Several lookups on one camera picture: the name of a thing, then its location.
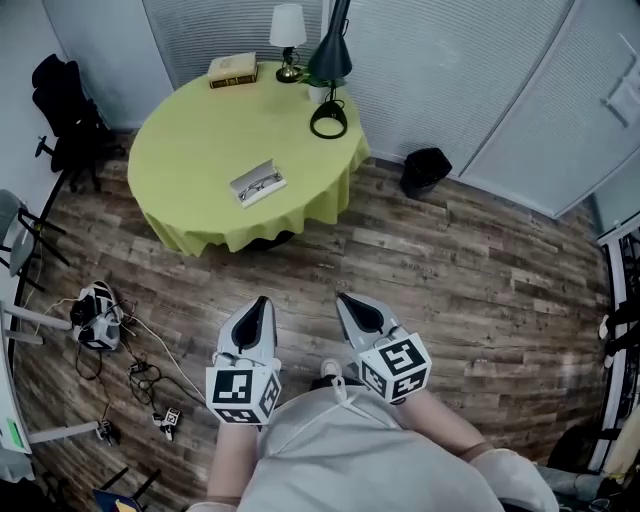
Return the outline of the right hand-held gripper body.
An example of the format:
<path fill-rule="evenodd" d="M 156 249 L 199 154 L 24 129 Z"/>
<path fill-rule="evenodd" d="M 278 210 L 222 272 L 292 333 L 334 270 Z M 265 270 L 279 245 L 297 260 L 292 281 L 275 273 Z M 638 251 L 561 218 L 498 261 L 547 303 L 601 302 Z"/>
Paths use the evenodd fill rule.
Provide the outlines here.
<path fill-rule="evenodd" d="M 357 365 L 361 382 L 391 404 L 424 389 L 431 372 L 431 358 L 421 338 L 402 326 L 359 352 Z"/>

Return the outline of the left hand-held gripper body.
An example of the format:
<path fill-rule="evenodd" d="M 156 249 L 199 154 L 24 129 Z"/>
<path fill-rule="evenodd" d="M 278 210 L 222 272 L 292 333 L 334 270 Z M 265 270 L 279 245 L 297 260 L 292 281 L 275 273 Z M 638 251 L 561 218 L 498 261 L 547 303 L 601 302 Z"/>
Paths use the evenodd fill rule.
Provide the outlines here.
<path fill-rule="evenodd" d="M 277 358 L 215 353 L 206 369 L 206 405 L 221 423 L 267 425 L 281 393 Z"/>

